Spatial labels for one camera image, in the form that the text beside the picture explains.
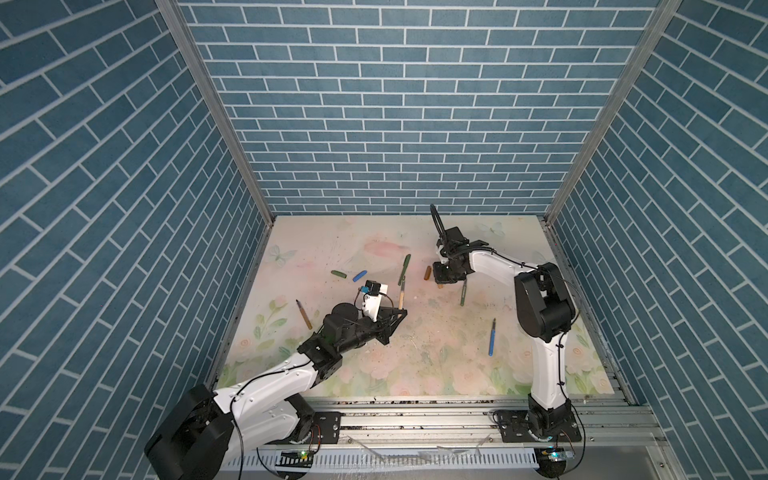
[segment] black cable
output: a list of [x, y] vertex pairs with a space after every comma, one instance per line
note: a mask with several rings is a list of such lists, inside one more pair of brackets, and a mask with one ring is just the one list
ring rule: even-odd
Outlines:
[[269, 473], [271, 473], [272, 475], [275, 475], [277, 478], [280, 478], [281, 480], [285, 480], [286, 477], [283, 477], [281, 474], [277, 473], [277, 470], [271, 470], [269, 467], [264, 465], [264, 462], [261, 460], [261, 455], [259, 455], [258, 448], [256, 449], [256, 458], [259, 459], [259, 463], [261, 464], [261, 466], [264, 467], [264, 470], [267, 470]]
[[382, 293], [382, 295], [385, 296], [387, 300], [389, 300], [389, 302], [392, 304], [392, 308], [395, 308], [395, 302], [393, 302], [392, 299], [389, 298], [389, 295], [387, 295], [386, 293]]
[[[574, 319], [571, 321], [571, 325], [573, 325], [573, 322], [576, 321], [576, 319], [579, 316], [579, 312], [576, 312], [576, 315], [574, 315]], [[564, 349], [565, 345], [563, 345], [563, 337], [565, 336], [567, 332], [563, 332], [560, 335], [560, 338], [558, 339], [557, 348], [558, 349]], [[565, 395], [565, 390], [563, 389], [563, 385], [565, 385], [565, 382], [563, 381], [563, 378], [560, 376], [560, 353], [558, 352], [558, 386], [560, 387], [560, 393], [563, 394], [563, 397], [568, 399], [568, 396]], [[579, 457], [578, 462], [576, 462], [576, 465], [571, 468], [570, 470], [566, 470], [565, 472], [562, 472], [560, 475], [565, 475], [566, 473], [573, 472], [579, 465], [581, 465], [581, 461], [584, 460], [584, 453], [587, 451], [587, 430], [584, 428], [584, 423], [581, 421], [581, 417], [578, 415], [578, 410], [576, 410], [576, 407], [574, 406], [573, 402], [571, 403], [571, 408], [574, 411], [574, 414], [576, 414], [576, 419], [578, 419], [578, 422], [581, 424], [581, 440], [584, 442], [584, 444], [581, 447], [581, 457]]]
[[[301, 367], [307, 366], [310, 363], [311, 363], [311, 360], [309, 362], [307, 362], [307, 363], [304, 363], [302, 365], [297, 365], [297, 366], [291, 367], [289, 369], [277, 370], [275, 372], [262, 373], [261, 375], [255, 376], [252, 379], [248, 380], [245, 383], [245, 385], [243, 385], [240, 388], [240, 390], [237, 390], [237, 393], [235, 393], [234, 396], [232, 397], [232, 400], [230, 400], [230, 413], [232, 414], [232, 423], [235, 425], [235, 429], [237, 429], [237, 436], [240, 437], [240, 473], [237, 474], [237, 480], [240, 480], [242, 478], [242, 476], [243, 476], [243, 463], [245, 462], [245, 445], [243, 445], [243, 433], [240, 431], [240, 426], [237, 424], [237, 420], [235, 419], [235, 414], [232, 411], [232, 406], [234, 405], [235, 400], [237, 400], [237, 396], [239, 394], [241, 394], [241, 392], [243, 390], [245, 390], [245, 388], [248, 385], [250, 385], [251, 382], [254, 382], [254, 381], [256, 381], [258, 379], [261, 379], [261, 378], [263, 378], [265, 376], [276, 375], [277, 373], [290, 372], [291, 370], [300, 369]], [[264, 463], [261, 461], [261, 457], [259, 456], [259, 449], [256, 449], [256, 457], [259, 458], [259, 463], [261, 464], [261, 466], [263, 466], [269, 473], [271, 473], [272, 475], [275, 475], [278, 478], [282, 478], [280, 475], [277, 474], [277, 472], [273, 472], [272, 470], [269, 470], [266, 467], [266, 465], [264, 465]]]

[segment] metal corner post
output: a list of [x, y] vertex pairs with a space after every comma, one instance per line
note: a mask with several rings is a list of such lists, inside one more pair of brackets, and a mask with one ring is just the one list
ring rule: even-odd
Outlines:
[[560, 210], [563, 209], [565, 201], [568, 199], [568, 195], [570, 195], [576, 187], [578, 179], [589, 165], [592, 155], [594, 155], [594, 152], [598, 149], [598, 145], [600, 145], [600, 142], [608, 132], [608, 128], [611, 126], [611, 123], [613, 123], [614, 118], [616, 118], [616, 114], [624, 103], [624, 99], [629, 95], [634, 82], [637, 80], [637, 77], [640, 76], [640, 73], [645, 66], [645, 62], [648, 61], [650, 54], [653, 53], [654, 48], [656, 48], [656, 44], [661, 40], [661, 35], [664, 33], [664, 30], [667, 29], [667, 26], [681, 2], [682, 0], [659, 1], [659, 5], [648, 20], [648, 24], [645, 27], [645, 31], [643, 32], [640, 41], [637, 43], [637, 47], [632, 50], [624, 70], [616, 80], [616, 85], [608, 96], [607, 102], [605, 102], [605, 106], [600, 110], [600, 114], [594, 121], [592, 130], [587, 134], [584, 143], [581, 145], [581, 149], [574, 159], [573, 165], [571, 165], [571, 169], [565, 175], [563, 184], [555, 194], [549, 208], [547, 208], [544, 215], [547, 224], [552, 225], [554, 219], [559, 215]]
[[256, 206], [263, 215], [266, 225], [271, 227], [274, 222], [274, 215], [272, 215], [270, 206], [259, 188], [259, 183], [253, 174], [253, 168], [251, 168], [248, 162], [243, 145], [237, 138], [237, 134], [235, 134], [229, 115], [224, 110], [224, 105], [221, 103], [221, 98], [216, 91], [214, 82], [208, 74], [205, 62], [200, 56], [200, 51], [197, 50], [197, 45], [192, 37], [192, 31], [184, 19], [184, 14], [181, 12], [178, 1], [155, 0], [155, 3], [157, 3], [157, 7], [160, 9], [160, 14], [163, 15], [163, 20], [168, 25], [170, 35], [176, 41], [176, 46], [179, 48], [181, 56], [187, 63], [195, 85], [200, 90], [200, 94], [203, 96], [203, 100], [208, 106], [216, 126], [219, 128], [224, 143], [227, 144], [227, 148], [229, 148], [232, 154], [237, 170], [240, 171], [240, 175], [242, 175], [248, 191], [251, 197], [253, 197], [253, 201], [256, 202]]

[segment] cable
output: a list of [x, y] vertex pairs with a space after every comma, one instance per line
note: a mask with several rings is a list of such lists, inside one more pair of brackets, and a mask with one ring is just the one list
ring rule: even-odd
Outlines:
[[[243, 463], [245, 462], [245, 445], [243, 445], [243, 433], [240, 431], [240, 426], [237, 424], [237, 420], [235, 419], [235, 414], [232, 411], [232, 406], [234, 405], [235, 400], [237, 400], [237, 396], [239, 394], [241, 394], [241, 392], [243, 390], [245, 390], [245, 388], [248, 385], [250, 385], [251, 382], [254, 382], [254, 381], [256, 381], [258, 379], [261, 379], [261, 378], [263, 378], [265, 376], [276, 375], [277, 373], [290, 372], [291, 370], [300, 369], [300, 368], [302, 368], [304, 366], [309, 365], [311, 362], [312, 361], [310, 360], [307, 363], [304, 363], [302, 365], [293, 366], [293, 367], [291, 367], [289, 369], [277, 370], [275, 372], [262, 373], [261, 375], [255, 376], [252, 379], [250, 379], [247, 382], [245, 382], [245, 385], [243, 385], [240, 388], [240, 390], [237, 390], [237, 393], [235, 393], [234, 396], [232, 397], [232, 400], [230, 400], [230, 414], [232, 415], [232, 423], [235, 425], [235, 429], [237, 429], [237, 436], [240, 437], [240, 472], [237, 474], [237, 480], [240, 480], [243, 477]], [[277, 478], [282, 478], [280, 475], [277, 474], [277, 472], [273, 472], [272, 470], [269, 470], [266, 467], [266, 465], [264, 465], [264, 462], [261, 461], [261, 457], [259, 456], [259, 449], [256, 449], [256, 457], [259, 458], [259, 463], [261, 464], [261, 466], [263, 466], [269, 473], [271, 473], [272, 475], [275, 475]]]
[[[230, 402], [230, 412], [232, 412], [232, 402]], [[237, 480], [240, 480], [240, 477], [243, 476], [243, 463], [245, 463], [245, 446], [243, 445], [243, 433], [240, 431], [240, 427], [235, 421], [234, 415], [232, 415], [232, 423], [235, 424], [237, 436], [240, 437], [240, 472], [237, 474]]]
[[259, 459], [259, 463], [261, 464], [261, 466], [264, 467], [264, 470], [267, 470], [269, 473], [271, 473], [272, 475], [275, 475], [277, 478], [281, 478], [281, 480], [285, 480], [286, 477], [283, 477], [281, 474], [277, 473], [277, 470], [272, 470], [266, 465], [264, 465], [264, 462], [261, 460], [261, 455], [259, 455], [258, 447], [256, 448], [256, 458]]
[[[573, 322], [576, 321], [578, 316], [579, 316], [579, 312], [577, 311], [576, 315], [574, 315], [574, 319], [571, 321], [571, 325], [573, 325]], [[558, 349], [564, 349], [565, 348], [565, 345], [563, 345], [563, 337], [565, 336], [566, 333], [567, 332], [563, 332], [563, 333], [560, 334], [560, 338], [558, 339], [558, 344], [557, 344], [557, 348]], [[563, 397], [565, 397], [567, 399], [568, 396], [565, 395], [565, 390], [563, 389], [563, 385], [565, 385], [565, 382], [563, 381], [563, 378], [560, 376], [560, 371], [561, 371], [560, 370], [560, 368], [561, 368], [560, 357], [561, 357], [560, 353], [558, 352], [558, 386], [560, 387], [560, 393], [562, 393]], [[578, 420], [579, 424], [581, 424], [581, 440], [584, 442], [584, 444], [581, 447], [581, 457], [579, 457], [578, 462], [576, 462], [576, 465], [573, 468], [571, 468], [570, 470], [566, 470], [565, 472], [562, 472], [560, 474], [560, 476], [565, 475], [566, 473], [573, 472], [579, 465], [581, 465], [581, 461], [584, 460], [584, 454], [587, 451], [587, 430], [584, 428], [584, 423], [581, 421], [581, 417], [578, 415], [578, 410], [573, 405], [573, 403], [571, 403], [571, 408], [573, 409], [574, 414], [576, 414], [576, 419]]]
[[561, 432], [563, 432], [563, 435], [565, 435], [565, 438], [568, 439], [568, 444], [571, 446], [571, 451], [574, 453], [574, 457], [575, 457], [576, 449], [574, 449], [574, 443], [571, 441], [571, 436], [565, 430], [561, 430]]
[[315, 450], [315, 453], [320, 451], [320, 445], [322, 444], [323, 440], [323, 434], [320, 433], [320, 425], [315, 424], [317, 427], [317, 450]]
[[395, 308], [395, 302], [393, 302], [392, 299], [389, 298], [389, 295], [387, 295], [386, 293], [382, 293], [382, 295], [385, 296], [387, 300], [389, 300], [389, 302], [392, 304], [392, 308]]

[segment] blue pen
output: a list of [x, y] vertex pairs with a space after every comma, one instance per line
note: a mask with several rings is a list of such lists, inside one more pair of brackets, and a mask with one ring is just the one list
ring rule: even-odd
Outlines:
[[491, 345], [488, 346], [488, 356], [493, 356], [493, 339], [496, 337], [496, 319], [493, 319], [493, 325], [491, 325]]

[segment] mounting plate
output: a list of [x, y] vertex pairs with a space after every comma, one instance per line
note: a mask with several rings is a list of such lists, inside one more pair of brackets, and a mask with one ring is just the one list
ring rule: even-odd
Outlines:
[[[504, 443], [540, 441], [531, 434], [528, 428], [528, 420], [526, 419], [528, 410], [495, 410], [489, 415], [493, 416], [494, 422], [498, 425], [498, 431], [502, 434]], [[568, 419], [562, 426], [562, 432], [560, 432], [560, 441], [567, 442], [569, 439], [574, 444], [581, 441], [581, 430], [578, 428], [573, 412], [568, 413]]]
[[320, 427], [320, 440], [325, 445], [339, 443], [339, 429], [341, 429], [341, 412], [315, 412], [313, 419], [315, 425]]

